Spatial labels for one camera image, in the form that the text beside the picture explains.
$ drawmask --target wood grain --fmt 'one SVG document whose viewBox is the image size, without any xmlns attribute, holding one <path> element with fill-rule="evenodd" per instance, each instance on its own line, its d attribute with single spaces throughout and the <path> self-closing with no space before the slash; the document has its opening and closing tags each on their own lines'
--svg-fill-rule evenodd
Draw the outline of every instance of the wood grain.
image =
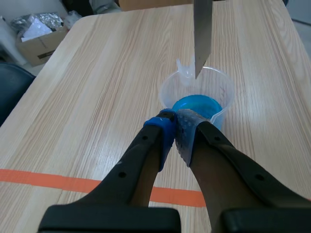
<svg viewBox="0 0 311 233">
<path fill-rule="evenodd" d="M 123 11 L 191 4 L 192 2 L 193 0 L 119 0 L 120 7 Z"/>
<path fill-rule="evenodd" d="M 103 179 L 161 109 L 176 59 L 190 62 L 192 17 L 182 5 L 79 20 L 1 126 L 0 168 Z M 206 65 L 236 90 L 224 134 L 311 198 L 311 64 L 281 0 L 215 2 L 212 41 Z M 175 146 L 155 186 L 199 190 Z M 49 205 L 80 196 L 1 183 L 0 232 L 33 233 Z M 174 208 L 184 232 L 209 231 L 205 208 Z"/>
</svg>

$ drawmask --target floor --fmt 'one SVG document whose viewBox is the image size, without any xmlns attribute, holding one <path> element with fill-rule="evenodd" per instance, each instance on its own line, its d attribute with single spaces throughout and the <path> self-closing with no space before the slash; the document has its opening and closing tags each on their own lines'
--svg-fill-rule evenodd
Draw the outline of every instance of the floor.
<svg viewBox="0 0 311 233">
<path fill-rule="evenodd" d="M 294 22 L 294 25 L 298 31 L 298 34 L 302 40 L 302 43 L 304 44 L 306 51 L 309 55 L 309 58 L 311 58 L 311 26 Z M 33 75 L 37 76 L 38 73 L 43 68 L 44 64 L 32 67 L 30 64 L 25 64 L 22 67 L 26 69 L 27 71 L 31 72 Z"/>
</svg>

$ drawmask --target knife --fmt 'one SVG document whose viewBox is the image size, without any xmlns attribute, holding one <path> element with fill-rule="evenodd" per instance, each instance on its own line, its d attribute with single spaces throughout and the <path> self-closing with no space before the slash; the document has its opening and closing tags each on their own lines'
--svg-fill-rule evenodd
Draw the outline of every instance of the knife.
<svg viewBox="0 0 311 233">
<path fill-rule="evenodd" d="M 211 52 L 212 12 L 213 0 L 193 0 L 195 78 Z"/>
</svg>

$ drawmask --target blue gripper pad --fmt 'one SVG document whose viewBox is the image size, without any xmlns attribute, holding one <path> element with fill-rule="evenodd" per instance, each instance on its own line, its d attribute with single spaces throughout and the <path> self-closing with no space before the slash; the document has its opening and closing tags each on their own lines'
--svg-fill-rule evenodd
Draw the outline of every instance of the blue gripper pad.
<svg viewBox="0 0 311 233">
<path fill-rule="evenodd" d="M 164 109 L 160 111 L 160 113 L 169 112 L 174 113 L 174 121 L 170 121 L 168 118 L 158 117 L 155 116 L 151 118 L 150 120 L 147 120 L 144 124 L 145 125 L 156 125 L 162 128 L 163 130 L 163 153 L 162 158 L 160 161 L 160 170 L 162 171 L 164 167 L 164 163 L 166 161 L 167 155 L 170 152 L 170 149 L 173 145 L 174 138 L 176 135 L 176 122 L 177 122 L 177 115 L 176 112 L 172 109 Z"/>
</svg>

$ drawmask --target clear plastic cup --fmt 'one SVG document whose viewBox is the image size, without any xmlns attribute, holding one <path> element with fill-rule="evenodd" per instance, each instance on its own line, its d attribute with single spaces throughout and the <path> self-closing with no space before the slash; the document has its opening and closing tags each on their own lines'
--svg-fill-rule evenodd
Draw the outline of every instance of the clear plastic cup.
<svg viewBox="0 0 311 233">
<path fill-rule="evenodd" d="M 219 103 L 220 111 L 214 112 L 210 121 L 220 129 L 234 99 L 234 83 L 226 74 L 210 67 L 203 67 L 197 79 L 193 75 L 187 77 L 185 72 L 177 71 L 162 84 L 159 99 L 164 108 L 173 108 L 177 101 L 193 95 L 207 96 Z"/>
</svg>

